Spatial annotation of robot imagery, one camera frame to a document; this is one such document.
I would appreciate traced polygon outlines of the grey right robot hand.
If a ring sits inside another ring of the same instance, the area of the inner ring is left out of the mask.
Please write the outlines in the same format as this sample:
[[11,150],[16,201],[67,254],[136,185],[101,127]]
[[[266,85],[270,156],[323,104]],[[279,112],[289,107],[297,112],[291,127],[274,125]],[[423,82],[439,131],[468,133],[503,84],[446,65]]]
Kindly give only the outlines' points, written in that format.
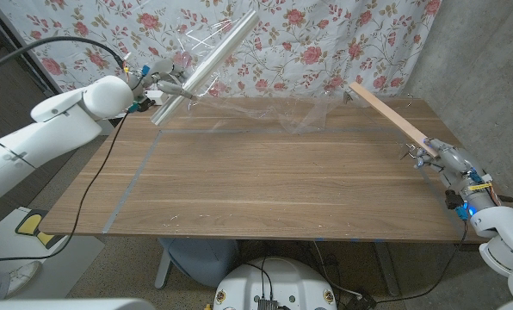
[[452,146],[439,139],[425,139],[425,145],[435,154],[419,148],[413,155],[415,168],[430,167],[436,171],[447,188],[447,206],[467,207],[471,214],[499,207],[500,200],[493,191],[492,176],[464,148]]

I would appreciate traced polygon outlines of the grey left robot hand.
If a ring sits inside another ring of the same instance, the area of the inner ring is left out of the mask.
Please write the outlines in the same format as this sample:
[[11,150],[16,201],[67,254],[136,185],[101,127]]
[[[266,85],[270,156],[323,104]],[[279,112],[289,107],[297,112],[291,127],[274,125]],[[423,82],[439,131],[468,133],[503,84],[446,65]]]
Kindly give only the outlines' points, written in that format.
[[149,62],[137,69],[126,66],[124,71],[134,97],[144,96],[148,88],[156,86],[164,94],[197,100],[197,96],[182,85],[186,80],[184,67],[171,59]]

